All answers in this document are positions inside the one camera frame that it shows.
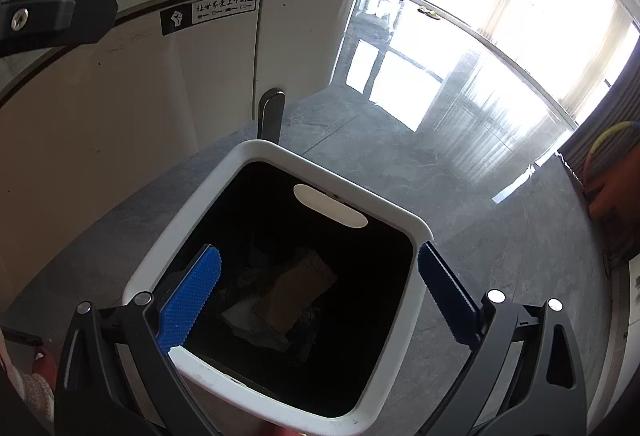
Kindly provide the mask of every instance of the polished tile floor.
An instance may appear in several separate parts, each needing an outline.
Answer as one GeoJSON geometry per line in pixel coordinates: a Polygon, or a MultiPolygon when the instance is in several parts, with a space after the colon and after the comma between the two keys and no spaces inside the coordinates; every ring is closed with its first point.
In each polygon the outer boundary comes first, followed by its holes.
{"type": "MultiPolygon", "coordinates": [[[[531,304],[561,299],[591,399],[610,287],[584,204],[553,155],[568,134],[545,102],[454,25],[407,1],[358,0],[333,83],[287,107],[281,144],[421,216],[442,256],[480,290],[498,287],[531,304]]],[[[56,256],[0,323],[42,334],[59,352],[78,301],[116,304],[184,201],[234,145],[254,137],[249,124],[121,203],[56,256]]],[[[413,434],[467,356],[427,295],[398,379],[366,434],[413,434]]]]}

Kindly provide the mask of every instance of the red object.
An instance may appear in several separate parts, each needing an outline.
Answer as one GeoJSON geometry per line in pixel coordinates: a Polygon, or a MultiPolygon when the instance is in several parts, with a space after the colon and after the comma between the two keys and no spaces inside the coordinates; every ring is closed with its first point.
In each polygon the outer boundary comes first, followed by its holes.
{"type": "Polygon", "coordinates": [[[33,365],[31,366],[31,372],[33,374],[39,374],[47,381],[51,390],[56,390],[56,379],[58,377],[58,365],[53,355],[49,353],[49,350],[42,346],[37,347],[34,352],[33,365]]]}
{"type": "Polygon", "coordinates": [[[299,432],[273,423],[265,422],[260,431],[260,436],[300,436],[299,432]]]}

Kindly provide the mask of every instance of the trash can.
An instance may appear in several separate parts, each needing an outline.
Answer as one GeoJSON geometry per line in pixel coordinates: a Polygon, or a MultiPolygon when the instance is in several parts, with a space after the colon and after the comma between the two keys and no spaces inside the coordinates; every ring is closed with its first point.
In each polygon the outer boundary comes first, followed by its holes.
{"type": "Polygon", "coordinates": [[[350,436],[376,419],[425,285],[417,216],[263,140],[236,146],[131,277],[127,304],[205,245],[222,271],[181,347],[178,371],[299,432],[350,436]]]}

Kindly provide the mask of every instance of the blue gripper pad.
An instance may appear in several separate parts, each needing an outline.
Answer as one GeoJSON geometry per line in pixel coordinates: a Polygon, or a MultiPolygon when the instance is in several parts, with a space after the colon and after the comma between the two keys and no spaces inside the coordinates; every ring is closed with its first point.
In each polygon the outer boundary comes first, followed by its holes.
{"type": "Polygon", "coordinates": [[[454,339],[474,351],[482,336],[480,308],[430,241],[418,251],[418,272],[454,339]]]}
{"type": "Polygon", "coordinates": [[[206,246],[160,310],[156,342],[164,355],[187,340],[193,323],[220,277],[221,265],[218,250],[211,245],[206,246]]]}

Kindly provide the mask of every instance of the cabinet door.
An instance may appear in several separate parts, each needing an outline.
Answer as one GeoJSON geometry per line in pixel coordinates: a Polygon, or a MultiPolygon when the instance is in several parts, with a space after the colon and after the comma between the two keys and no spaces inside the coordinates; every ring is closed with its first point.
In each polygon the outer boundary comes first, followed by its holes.
{"type": "Polygon", "coordinates": [[[0,145],[0,305],[111,208],[251,120],[257,15],[163,36],[158,12],[145,14],[0,109],[12,139],[0,145]]]}
{"type": "Polygon", "coordinates": [[[191,26],[173,38],[202,149],[251,121],[258,12],[191,26]]]}
{"type": "Polygon", "coordinates": [[[260,97],[280,88],[289,104],[331,83],[355,0],[261,0],[254,118],[260,97]]]}

